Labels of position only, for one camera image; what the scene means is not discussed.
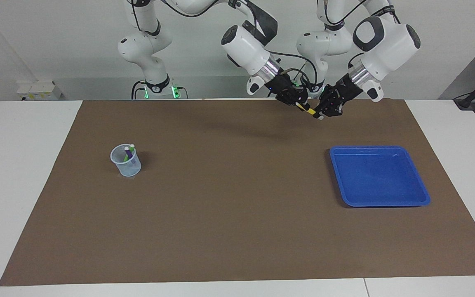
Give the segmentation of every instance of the yellow marker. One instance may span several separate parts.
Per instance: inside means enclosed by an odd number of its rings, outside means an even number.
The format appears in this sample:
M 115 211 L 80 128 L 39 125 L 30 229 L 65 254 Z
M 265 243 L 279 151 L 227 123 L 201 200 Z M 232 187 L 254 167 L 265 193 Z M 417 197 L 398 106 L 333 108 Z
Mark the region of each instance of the yellow marker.
M 302 111 L 306 111 L 306 109 L 298 102 L 296 102 L 296 106 L 301 109 Z M 316 111 L 312 108 L 310 108 L 309 110 L 307 110 L 307 113 L 309 113 L 310 115 L 315 115 L 316 114 Z

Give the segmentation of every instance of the blue tray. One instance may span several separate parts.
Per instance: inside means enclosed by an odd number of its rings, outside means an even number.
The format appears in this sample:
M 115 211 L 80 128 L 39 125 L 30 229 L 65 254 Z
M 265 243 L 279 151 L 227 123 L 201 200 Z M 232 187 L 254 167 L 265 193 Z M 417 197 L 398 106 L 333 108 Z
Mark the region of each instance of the blue tray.
M 336 146 L 331 160 L 343 200 L 352 207 L 411 207 L 430 196 L 400 146 Z

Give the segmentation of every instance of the translucent cup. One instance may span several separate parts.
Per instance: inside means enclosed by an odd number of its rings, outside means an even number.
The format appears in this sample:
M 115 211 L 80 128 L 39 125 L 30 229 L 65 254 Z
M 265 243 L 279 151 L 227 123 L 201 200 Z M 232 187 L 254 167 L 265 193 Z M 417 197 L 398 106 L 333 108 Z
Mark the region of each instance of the translucent cup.
M 117 165 L 120 173 L 125 177 L 133 177 L 140 172 L 140 161 L 137 156 L 137 149 L 134 148 L 133 157 L 124 162 L 126 159 L 125 147 L 130 147 L 130 144 L 121 144 L 111 151 L 111 161 Z

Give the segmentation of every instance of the brown table mat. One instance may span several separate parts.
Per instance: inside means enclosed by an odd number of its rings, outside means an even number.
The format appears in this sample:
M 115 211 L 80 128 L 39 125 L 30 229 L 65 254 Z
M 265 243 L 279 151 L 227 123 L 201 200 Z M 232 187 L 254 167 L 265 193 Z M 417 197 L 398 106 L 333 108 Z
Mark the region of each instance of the brown table mat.
M 348 207 L 335 145 L 405 147 L 432 203 Z M 475 275 L 475 222 L 403 101 L 86 101 L 0 285 L 446 275 Z

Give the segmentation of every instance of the table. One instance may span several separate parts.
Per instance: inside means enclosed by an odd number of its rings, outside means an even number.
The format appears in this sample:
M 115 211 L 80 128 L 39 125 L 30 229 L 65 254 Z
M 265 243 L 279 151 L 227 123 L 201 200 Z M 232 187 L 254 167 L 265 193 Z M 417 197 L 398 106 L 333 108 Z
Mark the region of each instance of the table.
M 475 115 L 451 101 L 408 101 L 475 220 Z M 80 101 L 0 102 L 0 276 L 41 193 Z M 32 148 L 42 146 L 42 150 Z M 475 276 L 0 288 L 0 296 L 469 296 Z

